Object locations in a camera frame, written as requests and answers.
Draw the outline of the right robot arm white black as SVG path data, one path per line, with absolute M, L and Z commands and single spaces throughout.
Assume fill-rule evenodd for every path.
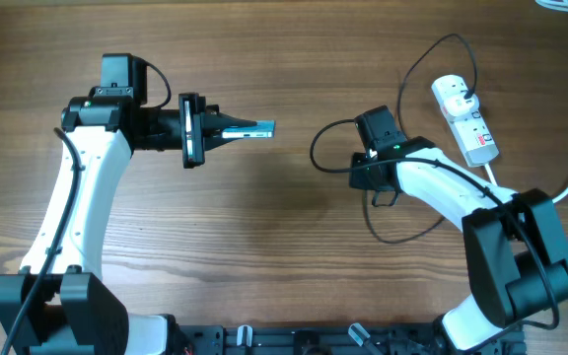
M 423 137 L 407 139 L 386 106 L 353 120 L 364 150 L 350 185 L 417 198 L 462 233 L 470 294 L 440 319 L 451 349 L 469 353 L 529 325 L 554 329 L 568 300 L 568 239 L 545 192 L 496 186 Z

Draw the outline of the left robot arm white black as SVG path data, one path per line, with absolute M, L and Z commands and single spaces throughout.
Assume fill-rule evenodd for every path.
M 272 138 L 275 124 L 226 115 L 195 93 L 180 95 L 177 108 L 149 106 L 151 68 L 129 53 L 107 54 L 100 83 L 63 110 L 55 131 L 62 160 L 43 222 L 18 272 L 0 274 L 5 352 L 194 352 L 173 316 L 131 314 L 103 282 L 116 188 L 138 150 L 179 150 L 193 169 L 224 144 Z

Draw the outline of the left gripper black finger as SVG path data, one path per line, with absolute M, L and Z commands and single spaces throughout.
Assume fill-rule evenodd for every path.
M 233 141 L 236 141 L 236 138 L 223 138 L 222 136 L 205 137 L 204 150 L 210 151 Z
M 204 115 L 205 130 L 224 130 L 227 128 L 244 128 L 254 126 L 257 126 L 256 121 L 232 117 L 222 112 L 206 113 Z

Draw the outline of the blue Galaxy smartphone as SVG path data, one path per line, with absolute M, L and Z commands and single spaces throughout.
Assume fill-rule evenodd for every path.
M 274 120 L 259 120 L 254 126 L 229 127 L 222 131 L 223 139 L 270 139 L 275 136 Z

